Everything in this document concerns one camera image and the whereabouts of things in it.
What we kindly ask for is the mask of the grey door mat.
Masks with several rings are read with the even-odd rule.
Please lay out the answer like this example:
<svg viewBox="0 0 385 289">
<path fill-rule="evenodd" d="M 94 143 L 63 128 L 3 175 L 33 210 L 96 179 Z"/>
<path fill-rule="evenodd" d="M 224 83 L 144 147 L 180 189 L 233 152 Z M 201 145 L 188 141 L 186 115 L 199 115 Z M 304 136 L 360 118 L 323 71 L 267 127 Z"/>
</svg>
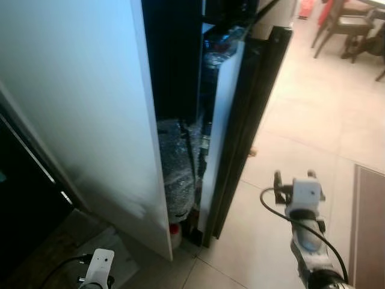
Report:
<svg viewBox="0 0 385 289">
<path fill-rule="evenodd" d="M 350 281 L 356 289 L 385 289 L 385 176 L 354 166 Z"/>
</svg>

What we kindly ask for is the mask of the red-capped plastic bottle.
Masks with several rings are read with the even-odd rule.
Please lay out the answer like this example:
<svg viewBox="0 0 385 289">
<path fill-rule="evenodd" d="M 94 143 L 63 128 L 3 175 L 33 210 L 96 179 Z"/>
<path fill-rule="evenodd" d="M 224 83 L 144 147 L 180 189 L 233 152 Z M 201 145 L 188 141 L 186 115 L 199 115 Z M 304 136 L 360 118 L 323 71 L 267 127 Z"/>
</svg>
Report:
<svg viewBox="0 0 385 289">
<path fill-rule="evenodd" d="M 182 242 L 182 229 L 179 223 L 170 223 L 168 226 L 170 229 L 171 248 L 176 249 Z"/>
</svg>

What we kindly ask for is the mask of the wooden chair dark seat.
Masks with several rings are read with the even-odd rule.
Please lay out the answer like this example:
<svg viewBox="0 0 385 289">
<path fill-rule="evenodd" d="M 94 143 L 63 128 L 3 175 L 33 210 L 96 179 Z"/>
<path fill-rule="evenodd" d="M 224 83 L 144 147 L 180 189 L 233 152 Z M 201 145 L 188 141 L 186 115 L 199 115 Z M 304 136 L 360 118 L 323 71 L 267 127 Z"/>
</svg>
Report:
<svg viewBox="0 0 385 289">
<path fill-rule="evenodd" d="M 347 58 L 352 59 L 364 52 L 374 56 L 385 57 L 385 24 L 377 30 L 373 37 L 365 38 L 357 42 L 352 48 L 346 48 L 341 58 L 343 58 L 343 60 Z"/>
<path fill-rule="evenodd" d="M 324 4 L 319 15 L 319 28 L 311 47 L 316 49 L 314 58 L 318 58 L 322 48 L 332 36 L 346 36 L 343 46 L 343 60 L 352 57 L 352 47 L 363 36 L 367 36 L 374 27 L 371 14 L 376 6 L 362 0 L 321 0 Z"/>
</svg>

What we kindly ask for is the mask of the dark glass cabinet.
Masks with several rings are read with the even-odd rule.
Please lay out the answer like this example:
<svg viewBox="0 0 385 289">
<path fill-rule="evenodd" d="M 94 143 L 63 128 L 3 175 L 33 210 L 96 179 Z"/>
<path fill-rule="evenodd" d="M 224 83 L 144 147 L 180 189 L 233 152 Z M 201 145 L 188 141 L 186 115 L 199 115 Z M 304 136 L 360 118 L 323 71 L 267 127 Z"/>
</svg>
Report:
<svg viewBox="0 0 385 289">
<path fill-rule="evenodd" d="M 0 93 L 0 289 L 56 286 L 77 260 L 60 231 L 73 209 Z"/>
</svg>

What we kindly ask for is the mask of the bubble wrap bundle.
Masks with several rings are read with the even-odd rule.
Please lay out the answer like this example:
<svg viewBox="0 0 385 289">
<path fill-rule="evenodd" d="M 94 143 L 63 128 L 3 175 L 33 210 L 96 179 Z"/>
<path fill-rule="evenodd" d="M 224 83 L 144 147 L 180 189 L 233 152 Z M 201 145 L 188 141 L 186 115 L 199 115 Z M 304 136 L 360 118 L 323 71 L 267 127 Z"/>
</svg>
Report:
<svg viewBox="0 0 385 289">
<path fill-rule="evenodd" d="M 195 202 L 201 127 L 179 119 L 156 123 L 168 222 L 187 219 Z"/>
</svg>

